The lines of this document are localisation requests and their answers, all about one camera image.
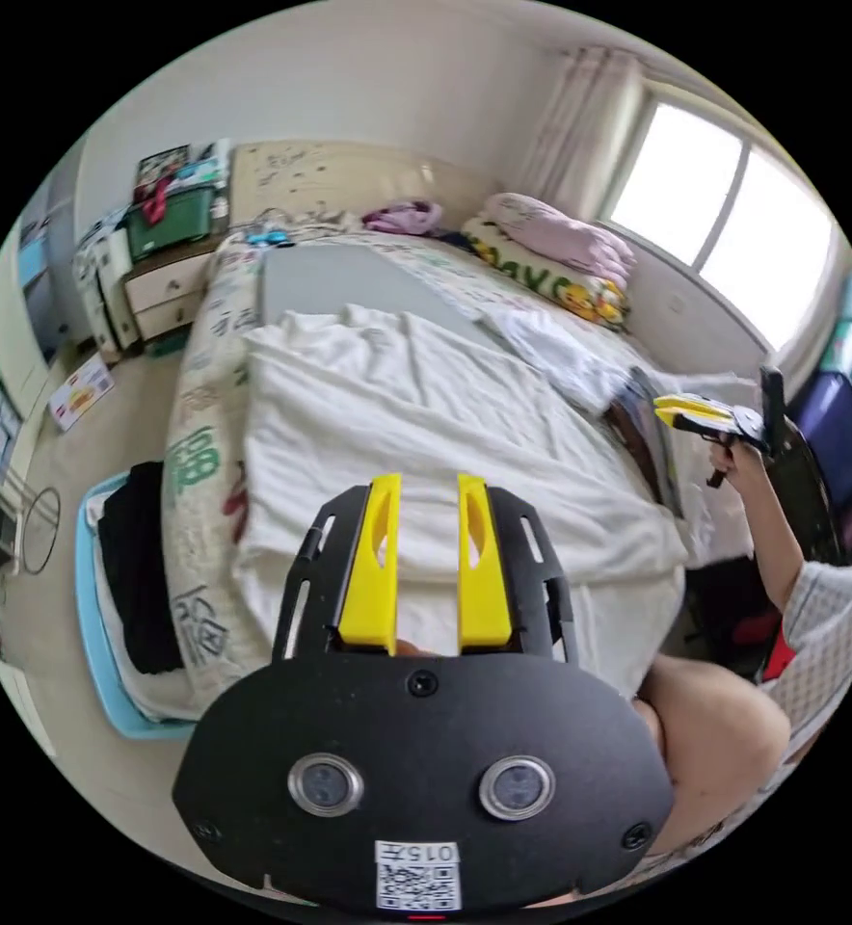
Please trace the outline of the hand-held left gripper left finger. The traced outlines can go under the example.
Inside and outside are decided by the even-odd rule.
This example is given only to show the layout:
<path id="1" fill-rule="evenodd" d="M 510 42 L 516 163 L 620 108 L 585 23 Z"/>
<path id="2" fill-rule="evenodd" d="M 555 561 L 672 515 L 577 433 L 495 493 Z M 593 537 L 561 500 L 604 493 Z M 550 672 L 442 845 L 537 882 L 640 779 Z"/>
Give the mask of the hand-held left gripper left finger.
<path id="1" fill-rule="evenodd" d="M 398 544 L 402 477 L 368 486 L 337 634 L 345 647 L 397 643 Z"/>

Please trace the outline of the person's right hand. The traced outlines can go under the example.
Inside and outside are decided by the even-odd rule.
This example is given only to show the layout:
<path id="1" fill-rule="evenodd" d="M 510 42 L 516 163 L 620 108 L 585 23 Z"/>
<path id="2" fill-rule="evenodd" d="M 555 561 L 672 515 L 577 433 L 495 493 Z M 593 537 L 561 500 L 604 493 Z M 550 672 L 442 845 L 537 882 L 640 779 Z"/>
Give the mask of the person's right hand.
<path id="1" fill-rule="evenodd" d="M 765 477 L 761 454 L 741 440 L 711 443 L 709 459 L 713 470 L 739 494 L 755 488 Z"/>

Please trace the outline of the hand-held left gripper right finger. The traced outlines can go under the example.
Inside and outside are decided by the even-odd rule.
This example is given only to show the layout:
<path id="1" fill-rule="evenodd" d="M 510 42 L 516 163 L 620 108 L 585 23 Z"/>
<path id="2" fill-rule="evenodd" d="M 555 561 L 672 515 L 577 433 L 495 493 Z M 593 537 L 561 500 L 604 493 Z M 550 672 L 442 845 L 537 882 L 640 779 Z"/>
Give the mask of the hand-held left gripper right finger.
<path id="1" fill-rule="evenodd" d="M 458 646 L 505 648 L 512 636 L 499 543 L 486 483 L 458 476 Z"/>

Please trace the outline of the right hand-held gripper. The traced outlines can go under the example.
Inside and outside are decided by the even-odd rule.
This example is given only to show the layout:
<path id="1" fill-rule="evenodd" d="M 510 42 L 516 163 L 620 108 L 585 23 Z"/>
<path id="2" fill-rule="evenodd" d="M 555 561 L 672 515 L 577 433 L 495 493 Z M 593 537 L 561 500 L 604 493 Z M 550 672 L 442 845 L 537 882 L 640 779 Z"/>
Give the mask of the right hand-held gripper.
<path id="1" fill-rule="evenodd" d="M 728 444 L 741 440 L 753 446 L 762 456 L 769 455 L 768 428 L 762 415 L 742 406 L 714 403 L 702 396 L 674 393 L 652 400 L 658 419 L 668 427 L 697 436 L 708 443 Z M 718 489 L 726 481 L 713 470 L 706 478 L 706 486 Z"/>

